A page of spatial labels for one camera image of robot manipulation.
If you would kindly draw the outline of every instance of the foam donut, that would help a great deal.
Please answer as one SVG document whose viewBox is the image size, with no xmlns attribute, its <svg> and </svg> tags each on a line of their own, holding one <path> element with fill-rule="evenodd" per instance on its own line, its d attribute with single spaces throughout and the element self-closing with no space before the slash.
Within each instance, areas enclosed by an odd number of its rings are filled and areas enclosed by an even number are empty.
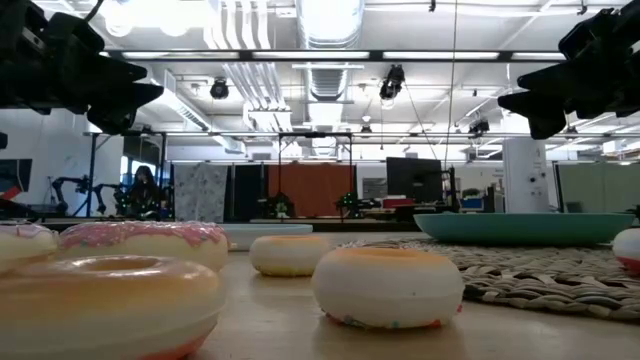
<svg viewBox="0 0 640 360">
<path fill-rule="evenodd" d="M 629 271 L 640 274 L 640 229 L 627 229 L 616 235 L 613 253 Z"/>
<path fill-rule="evenodd" d="M 217 323 L 224 294 L 208 268 L 104 256 L 0 276 L 0 359 L 179 359 Z"/>
<path fill-rule="evenodd" d="M 329 241 L 320 236 L 263 236 L 251 244 L 249 258 L 264 275 L 310 276 L 330 250 Z"/>
<path fill-rule="evenodd" d="M 334 250 L 320 260 L 311 282 L 329 317 L 389 329 L 448 322 L 460 310 L 464 290 L 446 257 L 400 249 Z"/>
<path fill-rule="evenodd" d="M 56 235 L 34 224 L 0 224 L 0 273 L 48 260 L 57 249 Z"/>
<path fill-rule="evenodd" d="M 99 255 L 168 256 L 195 261 L 218 271 L 226 263 L 229 242 L 216 224 L 186 222 L 96 222 L 60 234 L 59 258 Z"/>
</svg>

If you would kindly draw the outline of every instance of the woven rug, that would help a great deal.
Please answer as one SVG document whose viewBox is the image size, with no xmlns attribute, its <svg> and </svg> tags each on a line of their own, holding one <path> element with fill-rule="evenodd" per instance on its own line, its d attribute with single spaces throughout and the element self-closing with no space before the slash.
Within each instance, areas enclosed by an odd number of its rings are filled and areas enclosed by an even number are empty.
<svg viewBox="0 0 640 360">
<path fill-rule="evenodd" d="M 444 255 L 462 273 L 466 300 L 640 324 L 640 277 L 625 273 L 610 247 L 456 246 L 426 238 L 343 246 L 409 248 Z"/>
</svg>

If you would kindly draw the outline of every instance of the large shallow bowl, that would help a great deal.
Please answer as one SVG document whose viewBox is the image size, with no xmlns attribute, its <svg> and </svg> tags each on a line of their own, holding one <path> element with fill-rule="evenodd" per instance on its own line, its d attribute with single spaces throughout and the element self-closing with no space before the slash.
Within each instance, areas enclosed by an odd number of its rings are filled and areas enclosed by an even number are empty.
<svg viewBox="0 0 640 360">
<path fill-rule="evenodd" d="M 219 224 L 235 244 L 231 250 L 249 251 L 251 244 L 261 236 L 303 235 L 313 232 L 313 226 L 304 224 Z"/>
<path fill-rule="evenodd" d="M 441 242 L 587 246 L 608 243 L 633 223 L 629 214 L 420 214 L 422 231 Z"/>
</svg>

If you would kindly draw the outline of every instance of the pink frosting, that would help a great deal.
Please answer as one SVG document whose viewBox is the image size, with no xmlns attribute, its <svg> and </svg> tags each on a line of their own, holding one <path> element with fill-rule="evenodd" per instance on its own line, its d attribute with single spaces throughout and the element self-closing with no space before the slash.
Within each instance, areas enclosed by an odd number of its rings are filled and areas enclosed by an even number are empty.
<svg viewBox="0 0 640 360">
<path fill-rule="evenodd" d="M 198 247 L 206 241 L 215 244 L 227 241 L 227 234 L 214 223 L 186 222 L 97 222 L 72 226 L 60 234 L 60 247 L 68 249 L 80 246 L 113 246 L 136 235 L 177 236 L 192 247 Z"/>
<path fill-rule="evenodd" d="M 41 232 L 53 234 L 53 232 L 44 226 L 36 224 L 0 224 L 0 233 L 18 236 L 22 238 L 32 239 Z"/>
</svg>

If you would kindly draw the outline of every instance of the white pillar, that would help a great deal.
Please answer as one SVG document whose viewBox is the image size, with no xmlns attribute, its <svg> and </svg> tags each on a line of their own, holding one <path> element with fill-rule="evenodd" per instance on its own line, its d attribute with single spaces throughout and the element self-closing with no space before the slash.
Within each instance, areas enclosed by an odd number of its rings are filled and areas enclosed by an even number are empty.
<svg viewBox="0 0 640 360">
<path fill-rule="evenodd" d="M 503 143 L 507 213 L 549 212 L 543 141 L 506 139 Z"/>
</svg>

